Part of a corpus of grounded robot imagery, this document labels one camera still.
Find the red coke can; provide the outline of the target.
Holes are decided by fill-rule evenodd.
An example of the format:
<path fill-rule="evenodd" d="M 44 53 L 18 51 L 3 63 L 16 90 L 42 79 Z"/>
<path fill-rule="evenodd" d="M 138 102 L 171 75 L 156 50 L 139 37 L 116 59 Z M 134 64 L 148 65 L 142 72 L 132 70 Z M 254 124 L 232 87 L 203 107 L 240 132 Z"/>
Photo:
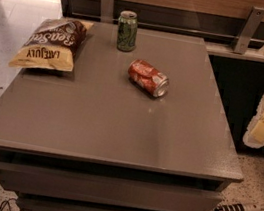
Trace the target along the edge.
<path fill-rule="evenodd" d="M 169 79 L 164 73 L 142 59 L 134 60 L 128 68 L 129 77 L 153 97 L 162 97 L 169 89 Z"/>

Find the green soda can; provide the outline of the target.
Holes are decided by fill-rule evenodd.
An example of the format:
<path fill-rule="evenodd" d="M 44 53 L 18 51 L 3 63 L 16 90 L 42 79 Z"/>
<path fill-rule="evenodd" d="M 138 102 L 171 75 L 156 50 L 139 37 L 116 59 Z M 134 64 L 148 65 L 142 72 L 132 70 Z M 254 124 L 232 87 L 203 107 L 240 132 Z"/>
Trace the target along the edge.
<path fill-rule="evenodd" d="M 129 10 L 121 12 L 118 21 L 116 44 L 120 51 L 130 52 L 135 49 L 137 28 L 137 14 Z"/>

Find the white power strip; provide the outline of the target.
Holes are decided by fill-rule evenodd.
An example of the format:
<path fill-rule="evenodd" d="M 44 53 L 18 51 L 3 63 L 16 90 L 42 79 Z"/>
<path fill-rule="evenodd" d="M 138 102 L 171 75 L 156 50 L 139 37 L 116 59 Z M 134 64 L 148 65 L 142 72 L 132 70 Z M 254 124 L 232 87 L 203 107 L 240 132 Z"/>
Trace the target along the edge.
<path fill-rule="evenodd" d="M 236 203 L 236 204 L 225 204 L 218 205 L 213 208 L 211 211 L 261 211 L 261 207 L 256 204 L 244 204 L 244 203 Z"/>

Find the grey drawer cabinet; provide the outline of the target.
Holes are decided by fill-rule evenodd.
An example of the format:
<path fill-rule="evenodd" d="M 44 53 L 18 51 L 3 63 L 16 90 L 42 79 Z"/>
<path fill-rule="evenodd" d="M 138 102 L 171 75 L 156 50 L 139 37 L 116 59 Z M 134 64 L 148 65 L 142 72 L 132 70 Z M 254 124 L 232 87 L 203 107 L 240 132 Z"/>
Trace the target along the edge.
<path fill-rule="evenodd" d="M 22 211 L 210 211 L 242 171 L 200 38 L 96 23 L 67 76 L 22 71 L 0 97 L 0 183 Z M 142 59 L 169 88 L 129 77 Z"/>

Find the brown yellow chip bag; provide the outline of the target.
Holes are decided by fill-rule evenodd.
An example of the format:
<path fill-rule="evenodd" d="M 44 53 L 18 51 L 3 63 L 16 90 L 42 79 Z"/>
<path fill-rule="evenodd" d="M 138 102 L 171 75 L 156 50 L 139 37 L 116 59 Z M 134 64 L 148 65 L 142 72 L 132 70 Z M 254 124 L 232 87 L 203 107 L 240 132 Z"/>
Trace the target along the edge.
<path fill-rule="evenodd" d="M 71 18 L 44 20 L 8 65 L 70 72 L 74 69 L 76 52 L 91 27 L 93 22 Z"/>

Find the right metal bracket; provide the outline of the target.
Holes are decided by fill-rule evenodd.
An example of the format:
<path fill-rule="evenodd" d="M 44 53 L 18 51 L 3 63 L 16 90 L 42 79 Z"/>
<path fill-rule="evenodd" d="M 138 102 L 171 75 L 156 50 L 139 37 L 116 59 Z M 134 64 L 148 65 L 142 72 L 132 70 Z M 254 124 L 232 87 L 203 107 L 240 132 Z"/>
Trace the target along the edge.
<path fill-rule="evenodd" d="M 244 54 L 250 44 L 251 38 L 259 27 L 260 22 L 264 17 L 264 8 L 253 6 L 250 14 L 244 22 L 244 25 L 239 31 L 238 37 L 233 43 L 233 51 L 236 54 Z"/>

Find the metal bracket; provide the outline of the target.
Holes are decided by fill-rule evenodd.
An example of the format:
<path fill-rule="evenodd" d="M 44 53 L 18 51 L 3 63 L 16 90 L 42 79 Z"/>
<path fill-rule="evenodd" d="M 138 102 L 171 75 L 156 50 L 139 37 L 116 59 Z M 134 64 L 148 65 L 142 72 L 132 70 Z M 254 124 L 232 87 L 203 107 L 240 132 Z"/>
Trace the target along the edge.
<path fill-rule="evenodd" d="M 251 38 L 259 27 L 260 22 L 264 17 L 264 8 L 253 6 L 250 14 L 244 22 L 244 25 L 239 31 L 238 37 L 233 43 L 233 51 L 236 54 L 244 54 L 250 44 Z"/>
<path fill-rule="evenodd" d="M 114 15 L 114 0 L 101 0 L 101 8 L 100 8 L 100 21 L 105 23 L 113 23 L 113 15 Z"/>

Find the left metal bracket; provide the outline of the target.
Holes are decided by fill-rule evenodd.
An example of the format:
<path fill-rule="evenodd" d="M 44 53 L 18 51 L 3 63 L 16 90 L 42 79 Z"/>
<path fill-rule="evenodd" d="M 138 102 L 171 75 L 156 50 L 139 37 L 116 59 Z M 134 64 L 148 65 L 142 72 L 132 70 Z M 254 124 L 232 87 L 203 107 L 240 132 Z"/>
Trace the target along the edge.
<path fill-rule="evenodd" d="M 114 15 L 114 0 L 101 0 L 101 8 L 100 8 L 100 21 L 105 23 L 113 23 L 113 15 Z"/>

